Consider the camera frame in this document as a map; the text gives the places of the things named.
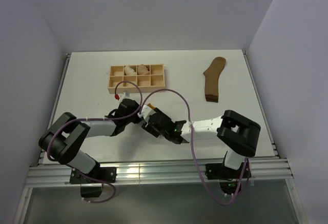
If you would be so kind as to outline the mustard yellow sock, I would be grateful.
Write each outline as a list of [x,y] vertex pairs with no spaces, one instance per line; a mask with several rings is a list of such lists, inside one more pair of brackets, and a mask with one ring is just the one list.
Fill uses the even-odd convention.
[[152,110],[154,110],[154,111],[156,110],[156,107],[154,107],[154,106],[151,105],[151,104],[147,104],[147,106],[150,107],[150,108],[151,108]]

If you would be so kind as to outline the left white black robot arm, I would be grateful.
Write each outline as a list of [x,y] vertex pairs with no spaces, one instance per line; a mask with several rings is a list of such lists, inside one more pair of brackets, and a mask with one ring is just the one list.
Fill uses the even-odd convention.
[[80,148],[86,138],[113,137],[123,132],[128,124],[139,123],[138,110],[136,101],[125,98],[117,109],[101,119],[78,119],[70,112],[65,112],[40,137],[38,145],[56,162],[79,170],[87,182],[103,180],[105,174],[100,164]]

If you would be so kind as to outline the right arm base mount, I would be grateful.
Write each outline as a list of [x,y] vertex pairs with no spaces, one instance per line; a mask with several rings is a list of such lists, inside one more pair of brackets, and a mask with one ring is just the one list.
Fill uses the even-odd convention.
[[223,163],[206,164],[205,175],[207,180],[218,180],[222,192],[233,196],[237,190],[240,175],[242,179],[249,181],[251,179],[251,170],[249,164],[246,164],[242,172],[243,163],[238,170],[227,168]]

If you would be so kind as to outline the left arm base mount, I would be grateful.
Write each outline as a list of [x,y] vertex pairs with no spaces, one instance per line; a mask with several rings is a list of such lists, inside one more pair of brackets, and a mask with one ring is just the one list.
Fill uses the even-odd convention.
[[[116,167],[97,167],[88,174],[72,169],[69,184],[80,185],[80,195],[83,200],[91,203],[103,203],[116,195],[116,187],[113,185],[116,182],[116,175]],[[103,193],[105,185],[110,186],[113,192],[107,199],[97,200]]]

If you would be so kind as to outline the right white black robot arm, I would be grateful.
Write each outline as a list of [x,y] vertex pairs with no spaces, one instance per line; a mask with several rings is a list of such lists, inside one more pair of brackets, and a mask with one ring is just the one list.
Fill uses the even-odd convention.
[[222,173],[228,178],[239,172],[245,158],[256,154],[261,126],[232,110],[212,119],[173,122],[158,108],[145,105],[138,116],[145,121],[142,124],[144,130],[155,137],[163,136],[174,144],[220,139],[228,146],[222,165]]

